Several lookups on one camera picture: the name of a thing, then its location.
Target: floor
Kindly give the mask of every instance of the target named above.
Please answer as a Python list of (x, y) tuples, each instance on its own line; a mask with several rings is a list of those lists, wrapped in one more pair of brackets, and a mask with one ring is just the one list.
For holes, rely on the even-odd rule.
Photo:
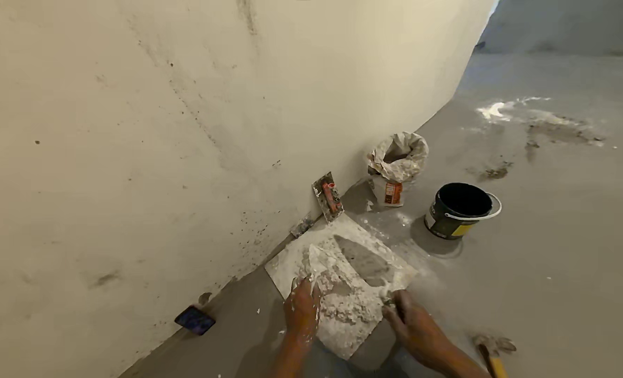
[[(532, 97), (542, 99), (524, 101)], [(520, 112), (585, 122), (600, 140), (533, 133), (509, 112), (490, 123), (477, 111), (510, 101)], [(623, 376), (623, 58), (475, 55), (455, 98), (418, 133), (430, 158), (405, 206), (367, 211), (376, 201), (366, 183), (342, 198), (353, 219), (421, 272), (410, 291), (469, 352), (478, 331), (513, 339), (518, 352), (504, 363), (514, 377)], [(494, 193), (502, 213), (459, 243), (431, 236), (422, 216), (447, 182)], [(207, 334), (181, 330), (122, 376), (260, 376), (282, 339), (281, 304), (258, 269), (211, 301), (218, 322)], [(351, 362), (375, 369), (393, 345), (382, 322)], [(393, 352), (405, 370), (420, 369)], [(305, 376), (351, 375), (315, 345)]]

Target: hand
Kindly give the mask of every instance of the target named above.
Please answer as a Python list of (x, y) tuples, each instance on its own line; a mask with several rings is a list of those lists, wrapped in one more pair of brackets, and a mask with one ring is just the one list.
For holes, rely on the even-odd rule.
[(397, 312), (384, 306), (382, 313), (400, 343), (422, 365), (438, 370), (458, 349), (435, 324), (424, 307), (417, 305), (407, 290), (393, 292)]
[(311, 342), (318, 329), (320, 307), (321, 290), (318, 285), (314, 285), (312, 292), (309, 277), (293, 279), (290, 295), (284, 302), (288, 334), (298, 341)]

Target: plaster bag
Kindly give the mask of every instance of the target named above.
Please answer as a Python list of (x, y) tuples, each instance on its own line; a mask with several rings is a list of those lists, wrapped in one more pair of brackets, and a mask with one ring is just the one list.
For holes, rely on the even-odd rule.
[(404, 194), (424, 169), (428, 143), (423, 136), (400, 132), (380, 142), (367, 154), (371, 188), (385, 207), (405, 204)]

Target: white wall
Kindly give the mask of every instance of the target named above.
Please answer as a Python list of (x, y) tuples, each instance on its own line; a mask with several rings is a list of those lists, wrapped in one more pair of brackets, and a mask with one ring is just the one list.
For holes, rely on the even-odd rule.
[(449, 100), (491, 4), (0, 0), (0, 377), (146, 355)]

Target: yellow hammer handle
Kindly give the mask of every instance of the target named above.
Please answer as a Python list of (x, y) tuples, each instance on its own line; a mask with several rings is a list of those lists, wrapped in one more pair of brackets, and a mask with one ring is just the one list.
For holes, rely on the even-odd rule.
[(495, 374), (494, 378), (508, 378), (508, 372), (505, 371), (505, 366), (503, 366), (503, 361), (500, 360), (500, 357), (489, 356), (489, 362)]

